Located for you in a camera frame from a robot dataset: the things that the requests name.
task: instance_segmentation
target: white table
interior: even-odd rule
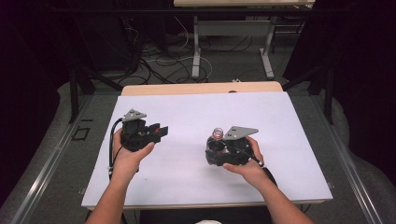
[[[315,0],[175,0],[176,7],[280,7],[313,5]],[[199,76],[201,49],[200,35],[257,35],[265,36],[264,48],[260,49],[264,72],[268,79],[275,78],[268,58],[274,35],[276,17],[270,21],[198,21],[194,17],[194,59],[191,77]]]
[[[185,90],[194,90],[191,86],[184,85]],[[82,206],[93,209],[104,192],[108,184],[110,129],[131,108],[148,114],[145,118],[147,125],[160,122],[162,126],[168,126],[169,134],[141,162],[140,171],[128,188],[125,208],[265,204],[260,193],[241,176],[207,164],[207,137],[216,127],[228,130],[231,126],[259,129],[252,137],[259,142],[265,163],[279,188],[294,203],[322,203],[332,199],[286,92],[181,95],[167,92],[169,95],[150,95],[148,92],[148,95],[119,97]]]

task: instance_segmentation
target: dark background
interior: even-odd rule
[[[61,0],[49,2],[55,7],[70,4]],[[315,7],[343,8],[349,3],[355,3],[349,17],[308,19],[284,77],[294,80],[331,58],[334,96],[345,109],[351,151],[380,168],[396,185],[396,8],[391,1],[331,0],[318,0]],[[53,120],[60,100],[56,90],[69,79],[68,68],[73,64],[70,57],[92,70],[122,70],[129,62],[111,49],[93,52],[90,44],[103,39],[95,30],[85,30],[91,34],[89,38],[82,35],[78,21],[48,13],[39,0],[7,0],[0,4],[2,204]],[[169,3],[162,1],[162,7],[169,7]],[[105,24],[97,24],[97,29],[107,29]],[[154,27],[158,26],[176,32],[166,18]],[[109,40],[127,45],[124,37],[116,33],[121,31],[108,32]],[[157,43],[161,45],[163,37],[158,36]],[[98,65],[104,62],[98,60],[103,58],[108,59],[108,67],[100,68]]]

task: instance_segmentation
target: gray mat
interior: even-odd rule
[[[70,141],[29,223],[84,222],[87,210],[80,206],[83,195],[79,191],[88,185],[116,99],[117,96],[93,96],[82,117],[86,121],[80,120],[78,123],[81,130],[89,129],[86,139]],[[312,205],[307,214],[317,223],[366,223],[366,218],[334,153],[334,144],[310,97],[291,96],[291,100],[325,178],[335,186],[332,189],[334,199]],[[81,131],[75,138],[83,135],[84,131]],[[133,216],[128,215],[128,218],[130,223],[134,223]]]

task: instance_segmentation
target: gray floor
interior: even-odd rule
[[[202,47],[205,47],[205,43],[210,43],[211,49],[231,49],[244,38],[244,36],[209,37],[206,40],[207,42],[203,42]],[[276,40],[276,53],[270,55],[276,80],[280,83],[286,82],[282,78],[282,73],[297,38],[296,35],[279,36]],[[258,52],[261,43],[259,38],[253,38],[251,46],[241,52],[220,53],[204,50],[202,56],[210,62],[210,65],[203,62],[203,67],[207,72],[212,70],[209,82],[229,82],[236,77],[241,81],[265,81],[266,78],[263,74],[262,62]],[[240,46],[240,49],[247,45],[248,39]],[[178,52],[188,51],[187,49],[180,49],[180,46],[174,47],[173,50]],[[152,56],[146,59],[152,60],[155,58],[156,56]],[[191,61],[186,60],[184,63],[191,64]],[[182,68],[180,64],[166,67],[155,63],[150,64],[153,64],[152,67],[164,77]],[[146,76],[147,71],[139,69],[134,75]],[[186,75],[186,72],[180,70],[170,79],[176,82],[177,78]],[[137,78],[130,78],[121,84],[136,84],[140,81]],[[59,163],[55,164],[54,173],[50,174],[50,182],[45,186],[45,190],[40,195],[40,200],[33,204],[32,208],[34,209],[26,220],[27,223],[81,223],[84,221],[87,211],[80,207],[83,195],[79,192],[88,185],[98,149],[119,94],[119,92],[112,91],[103,83],[94,83],[97,87],[96,94],[89,97],[80,97],[81,102],[89,103],[75,125],[75,128],[79,126],[79,128],[90,129],[85,141],[73,141],[73,136],[64,136],[64,133],[70,129],[67,123],[71,111],[70,98],[67,85],[59,89],[62,99],[55,119],[18,186],[2,206],[0,210],[1,223],[11,223],[43,166],[60,146],[59,143],[62,142],[63,137],[67,140],[64,141],[65,151],[60,155],[61,159]],[[160,83],[160,81],[153,78],[150,84],[155,83]],[[323,125],[323,119],[318,113],[312,97],[307,95],[305,89],[306,83],[295,87],[290,90],[290,98],[326,179],[334,184],[334,189],[332,189],[334,199],[330,202],[311,206],[307,214],[317,223],[370,223],[361,209],[361,203],[356,197],[356,190],[351,187],[350,179],[340,164],[339,157],[334,149],[334,142],[328,137],[329,130]],[[335,129],[342,139],[342,143],[347,146],[347,120],[343,115],[342,107],[336,102],[333,107],[333,115]],[[353,155],[352,158],[383,223],[396,223],[396,217],[393,213],[396,211],[395,188],[372,165]],[[128,213],[127,216],[131,220],[130,223],[134,223],[133,215]]]

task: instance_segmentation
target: hand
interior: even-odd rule
[[[132,152],[126,148],[121,148],[122,129],[116,131],[113,135],[113,158],[117,155],[113,168],[113,178],[117,178],[126,184],[134,177],[139,169],[140,162],[154,149],[154,143],[149,143],[142,149]]]
[[[264,161],[262,154],[260,153],[259,144],[252,137],[247,136],[247,140],[251,144],[254,155],[259,161]],[[258,188],[263,180],[269,179],[264,170],[254,160],[248,161],[245,165],[231,165],[224,163],[223,167],[235,174],[239,174],[254,188]]]

